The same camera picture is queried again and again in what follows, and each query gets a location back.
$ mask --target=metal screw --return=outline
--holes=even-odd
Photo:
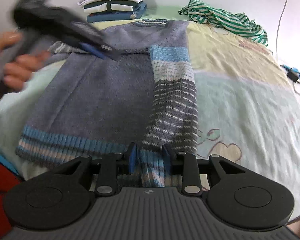
[[[200,192],[200,188],[195,185],[186,186],[185,192],[187,192],[189,194],[196,194],[196,193]]]
[[[109,194],[112,192],[112,188],[110,186],[99,186],[97,188],[97,191],[100,193],[100,194]]]

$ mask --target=blurry black object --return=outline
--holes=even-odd
[[[103,34],[62,7],[48,7],[46,0],[20,0],[12,10],[13,19],[24,32],[18,44],[6,49],[0,56],[0,82],[3,67],[17,56],[26,54],[42,35],[82,49],[88,44],[106,57],[116,59],[117,52],[104,42]]]
[[[292,69],[288,70],[287,77],[292,80],[294,83],[296,83],[299,79],[298,73],[294,72]]]

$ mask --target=folded blue shirt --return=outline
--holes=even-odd
[[[142,14],[146,11],[147,5],[144,2],[139,3],[139,8],[132,12],[123,12],[123,11],[115,11],[115,12],[102,12],[102,13],[92,13],[87,17],[88,23],[93,22],[103,22],[103,21],[118,21],[118,20],[131,20],[131,19],[139,19]]]

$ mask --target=logo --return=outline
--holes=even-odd
[[[145,193],[152,194],[154,191],[152,189],[145,190]]]

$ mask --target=white cable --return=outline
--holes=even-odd
[[[278,29],[277,29],[277,38],[275,40],[275,50],[276,50],[277,62],[278,62],[278,34],[279,34],[279,28],[280,28],[281,18],[282,18],[282,15],[284,13],[284,9],[286,8],[287,1],[288,0],[286,0],[285,3],[284,3],[284,7],[283,7],[282,13],[281,13],[280,18],[279,18],[279,24],[278,24]]]

